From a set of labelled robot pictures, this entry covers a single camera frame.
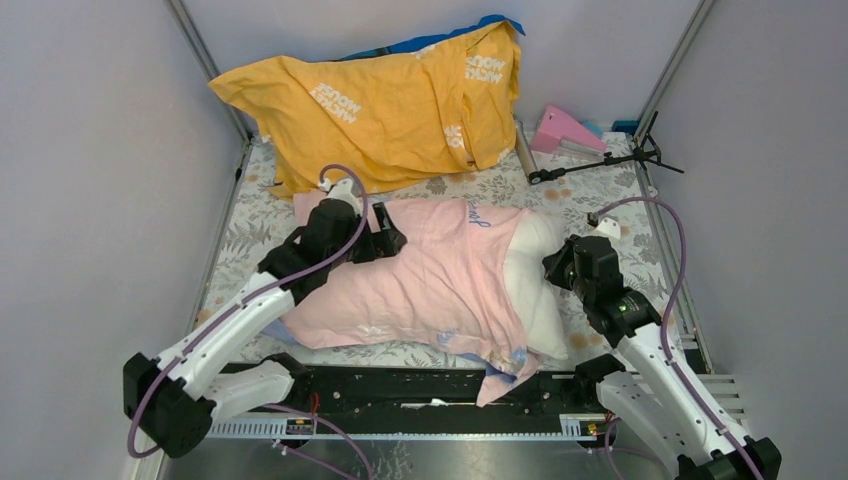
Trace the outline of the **blue Elsa pillowcase pink inside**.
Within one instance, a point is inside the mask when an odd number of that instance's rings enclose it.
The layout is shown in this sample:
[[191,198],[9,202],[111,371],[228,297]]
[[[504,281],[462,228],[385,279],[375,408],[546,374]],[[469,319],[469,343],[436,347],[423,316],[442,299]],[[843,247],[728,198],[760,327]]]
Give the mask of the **blue Elsa pillowcase pink inside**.
[[403,341],[474,356],[491,369],[478,406],[529,379],[546,356],[528,350],[503,276],[525,209],[461,198],[392,200],[387,209],[407,238],[400,253],[341,265],[266,333],[310,349]]

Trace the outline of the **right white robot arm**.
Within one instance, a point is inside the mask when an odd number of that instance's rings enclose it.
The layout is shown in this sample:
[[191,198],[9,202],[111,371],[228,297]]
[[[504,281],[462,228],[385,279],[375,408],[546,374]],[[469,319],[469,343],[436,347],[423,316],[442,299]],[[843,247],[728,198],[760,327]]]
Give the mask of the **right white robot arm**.
[[658,311],[625,286],[609,239],[573,235],[543,265],[546,279],[580,300],[614,350],[576,367],[579,407],[612,412],[676,479],[777,478],[777,446],[753,438],[718,403],[671,345]]

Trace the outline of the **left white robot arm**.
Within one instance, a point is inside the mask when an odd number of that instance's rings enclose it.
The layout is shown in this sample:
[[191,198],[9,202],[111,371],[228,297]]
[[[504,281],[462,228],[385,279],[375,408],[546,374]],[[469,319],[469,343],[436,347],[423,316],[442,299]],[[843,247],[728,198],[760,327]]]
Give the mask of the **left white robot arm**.
[[278,360],[225,374],[230,357],[271,323],[325,285],[338,266],[391,258],[407,243],[384,203],[372,207],[377,226],[346,200],[325,198],[305,225],[259,262],[242,289],[199,329],[157,356],[133,355],[123,366],[123,410],[130,419],[128,453],[171,458],[192,451],[222,422],[280,404],[296,411],[310,385]]

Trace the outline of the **white pillow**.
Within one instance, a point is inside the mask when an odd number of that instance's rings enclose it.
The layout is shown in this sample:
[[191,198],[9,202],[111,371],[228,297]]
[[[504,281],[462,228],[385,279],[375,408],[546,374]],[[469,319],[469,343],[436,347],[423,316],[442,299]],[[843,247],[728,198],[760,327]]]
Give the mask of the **white pillow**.
[[569,357],[558,294],[545,278],[543,260],[563,246],[563,223],[525,209],[506,250],[503,276],[511,305],[522,322],[528,350],[554,360]]

